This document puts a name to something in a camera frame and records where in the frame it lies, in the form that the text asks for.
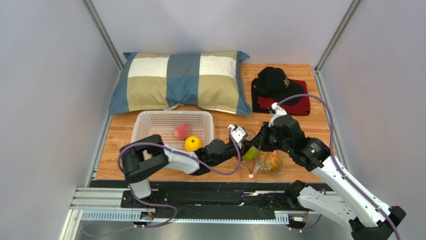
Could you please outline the aluminium frame rail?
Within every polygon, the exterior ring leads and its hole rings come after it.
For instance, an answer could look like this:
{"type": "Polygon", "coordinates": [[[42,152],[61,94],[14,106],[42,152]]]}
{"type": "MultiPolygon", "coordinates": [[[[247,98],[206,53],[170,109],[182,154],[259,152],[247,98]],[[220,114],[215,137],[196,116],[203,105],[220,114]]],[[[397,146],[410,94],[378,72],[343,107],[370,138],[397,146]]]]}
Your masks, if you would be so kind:
{"type": "Polygon", "coordinates": [[[159,200],[162,205],[168,205],[169,200],[172,200],[177,212],[167,207],[155,210],[153,206],[143,205],[133,198],[129,189],[79,187],[75,191],[60,239],[75,240],[81,221],[159,224],[172,219],[174,223],[288,225],[293,217],[306,220],[308,215],[316,214],[311,209],[291,209],[279,205],[275,200],[267,200],[261,205],[253,202],[190,204],[178,201],[176,196],[172,197],[169,193],[160,194],[159,200]]]}

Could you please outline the checkered blue beige pillow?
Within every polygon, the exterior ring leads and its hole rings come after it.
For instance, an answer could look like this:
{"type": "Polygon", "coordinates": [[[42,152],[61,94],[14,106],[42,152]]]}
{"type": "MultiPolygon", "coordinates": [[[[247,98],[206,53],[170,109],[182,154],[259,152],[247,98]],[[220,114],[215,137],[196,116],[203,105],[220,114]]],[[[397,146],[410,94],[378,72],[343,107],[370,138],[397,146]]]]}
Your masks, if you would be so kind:
{"type": "Polygon", "coordinates": [[[125,53],[126,63],[112,93],[108,113],[173,110],[197,106],[204,110],[247,116],[242,51],[155,54],[125,53]]]}

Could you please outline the folded dark red cloth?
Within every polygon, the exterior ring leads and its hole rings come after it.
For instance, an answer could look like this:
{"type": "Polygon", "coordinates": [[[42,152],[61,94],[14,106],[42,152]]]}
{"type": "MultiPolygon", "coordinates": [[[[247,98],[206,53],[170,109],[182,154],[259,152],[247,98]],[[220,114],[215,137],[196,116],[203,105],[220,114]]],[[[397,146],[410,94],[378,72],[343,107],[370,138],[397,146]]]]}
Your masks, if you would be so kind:
{"type": "MultiPolygon", "coordinates": [[[[291,97],[298,94],[307,94],[307,84],[301,80],[289,80],[288,90],[283,91],[284,95],[280,96],[278,100],[273,98],[265,98],[258,94],[254,83],[251,83],[251,100],[252,111],[254,113],[268,114],[268,108],[273,103],[278,103],[284,98],[291,97]]],[[[295,116],[307,116],[311,111],[311,103],[308,97],[299,97],[285,101],[280,105],[288,114],[295,116]]]]}

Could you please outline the green fake apple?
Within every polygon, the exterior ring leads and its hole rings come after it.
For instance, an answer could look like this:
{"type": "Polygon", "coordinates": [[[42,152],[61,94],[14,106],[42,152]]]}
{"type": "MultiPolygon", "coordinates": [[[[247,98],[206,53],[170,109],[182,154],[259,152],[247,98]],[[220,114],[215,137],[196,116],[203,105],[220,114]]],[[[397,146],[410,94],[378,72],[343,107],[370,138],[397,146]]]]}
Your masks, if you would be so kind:
{"type": "Polygon", "coordinates": [[[242,158],[244,160],[251,161],[256,159],[258,154],[259,154],[259,150],[256,147],[252,146],[251,148],[248,149],[248,151],[243,155],[242,158]]]}

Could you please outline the pink fake peach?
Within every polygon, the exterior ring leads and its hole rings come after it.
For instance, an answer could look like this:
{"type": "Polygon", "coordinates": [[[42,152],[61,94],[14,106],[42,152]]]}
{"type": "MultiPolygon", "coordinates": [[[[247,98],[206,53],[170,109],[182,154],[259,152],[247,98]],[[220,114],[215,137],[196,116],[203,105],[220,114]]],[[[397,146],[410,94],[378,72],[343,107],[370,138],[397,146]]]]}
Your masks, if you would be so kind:
{"type": "Polygon", "coordinates": [[[177,139],[184,140],[190,136],[190,126],[187,123],[181,123],[174,128],[173,133],[177,139]]]}

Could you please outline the black baseball cap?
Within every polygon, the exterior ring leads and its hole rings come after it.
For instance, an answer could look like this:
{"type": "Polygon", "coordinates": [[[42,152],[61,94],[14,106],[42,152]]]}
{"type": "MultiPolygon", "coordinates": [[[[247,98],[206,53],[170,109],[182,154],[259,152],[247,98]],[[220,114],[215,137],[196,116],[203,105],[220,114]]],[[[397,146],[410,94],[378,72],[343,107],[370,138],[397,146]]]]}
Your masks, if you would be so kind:
{"type": "Polygon", "coordinates": [[[259,97],[280,102],[288,97],[304,94],[304,87],[288,78],[281,68],[267,66],[251,82],[251,99],[253,106],[258,105],[259,97]]]}

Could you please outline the white perforated plastic basket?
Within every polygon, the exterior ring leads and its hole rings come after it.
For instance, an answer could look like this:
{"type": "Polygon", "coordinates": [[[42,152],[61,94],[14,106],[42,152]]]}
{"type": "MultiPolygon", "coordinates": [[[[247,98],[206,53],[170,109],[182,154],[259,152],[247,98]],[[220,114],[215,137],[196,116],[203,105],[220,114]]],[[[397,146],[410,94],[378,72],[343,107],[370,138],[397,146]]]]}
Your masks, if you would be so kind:
{"type": "Polygon", "coordinates": [[[151,110],[137,116],[130,142],[160,135],[165,144],[183,151],[185,141],[174,134],[180,124],[188,124],[189,135],[198,137],[203,146],[215,138],[213,116],[207,111],[151,110]]]}

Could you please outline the clear zip top bag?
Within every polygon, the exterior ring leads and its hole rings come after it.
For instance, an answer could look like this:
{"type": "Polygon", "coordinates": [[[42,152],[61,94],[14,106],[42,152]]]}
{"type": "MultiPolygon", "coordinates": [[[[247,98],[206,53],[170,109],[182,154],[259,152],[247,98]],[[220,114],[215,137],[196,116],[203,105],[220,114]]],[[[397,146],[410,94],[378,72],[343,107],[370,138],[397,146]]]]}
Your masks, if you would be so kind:
{"type": "Polygon", "coordinates": [[[248,178],[263,173],[279,177],[285,171],[284,157],[278,151],[263,152],[252,146],[243,155],[241,164],[248,170],[248,178]]]}

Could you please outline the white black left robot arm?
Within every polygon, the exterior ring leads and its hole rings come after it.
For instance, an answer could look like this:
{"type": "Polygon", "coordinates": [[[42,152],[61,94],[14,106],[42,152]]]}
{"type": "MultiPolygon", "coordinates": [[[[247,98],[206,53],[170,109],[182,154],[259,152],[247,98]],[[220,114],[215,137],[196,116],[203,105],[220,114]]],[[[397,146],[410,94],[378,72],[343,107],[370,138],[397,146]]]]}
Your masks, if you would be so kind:
{"type": "Polygon", "coordinates": [[[201,176],[214,172],[215,167],[234,157],[241,159],[251,148],[245,137],[229,138],[229,142],[214,139],[195,151],[173,148],[155,134],[122,147],[117,158],[119,170],[139,199],[152,194],[149,177],[161,169],[178,170],[201,176]]]}

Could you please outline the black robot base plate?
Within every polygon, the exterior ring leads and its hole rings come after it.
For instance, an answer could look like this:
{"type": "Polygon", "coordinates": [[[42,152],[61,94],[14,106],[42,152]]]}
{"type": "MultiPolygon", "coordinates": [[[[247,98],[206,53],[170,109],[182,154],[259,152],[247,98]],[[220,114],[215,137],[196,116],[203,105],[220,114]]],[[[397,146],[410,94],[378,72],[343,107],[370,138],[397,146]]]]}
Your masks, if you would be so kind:
{"type": "Polygon", "coordinates": [[[150,181],[146,202],[177,208],[184,220],[272,220],[275,211],[306,211],[290,202],[289,182],[150,181]]]}

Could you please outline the orange fake pineapple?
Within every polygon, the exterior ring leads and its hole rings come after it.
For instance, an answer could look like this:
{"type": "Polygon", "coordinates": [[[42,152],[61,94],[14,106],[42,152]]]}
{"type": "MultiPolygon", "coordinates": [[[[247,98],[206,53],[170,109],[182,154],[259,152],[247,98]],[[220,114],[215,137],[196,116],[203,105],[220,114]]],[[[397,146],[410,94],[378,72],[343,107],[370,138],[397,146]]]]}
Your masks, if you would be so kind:
{"type": "Polygon", "coordinates": [[[285,168],[282,156],[278,151],[265,152],[260,160],[260,170],[265,174],[280,175],[285,168]]]}

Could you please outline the yellow fake orange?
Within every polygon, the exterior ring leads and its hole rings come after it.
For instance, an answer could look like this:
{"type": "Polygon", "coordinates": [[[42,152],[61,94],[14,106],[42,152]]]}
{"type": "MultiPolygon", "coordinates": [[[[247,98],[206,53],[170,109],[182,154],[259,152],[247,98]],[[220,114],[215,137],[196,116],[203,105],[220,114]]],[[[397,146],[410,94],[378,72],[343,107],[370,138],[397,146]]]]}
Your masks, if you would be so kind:
{"type": "Polygon", "coordinates": [[[184,142],[184,150],[187,152],[194,152],[203,147],[203,142],[197,136],[189,136],[184,142]]]}

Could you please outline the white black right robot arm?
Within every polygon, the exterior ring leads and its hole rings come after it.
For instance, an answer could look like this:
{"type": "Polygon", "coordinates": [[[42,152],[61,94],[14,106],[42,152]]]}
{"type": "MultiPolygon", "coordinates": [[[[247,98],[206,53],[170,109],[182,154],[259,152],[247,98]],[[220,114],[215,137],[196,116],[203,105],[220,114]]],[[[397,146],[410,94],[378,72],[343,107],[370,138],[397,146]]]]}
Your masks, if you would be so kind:
{"type": "Polygon", "coordinates": [[[260,151],[282,151],[299,166],[323,180],[341,198],[337,201],[295,181],[286,196],[297,206],[310,209],[350,231],[354,240],[399,240],[397,227],[406,217],[400,206],[390,206],[368,191],[346,170],[321,140],[306,137],[290,115],[264,122],[250,144],[260,151]]]}

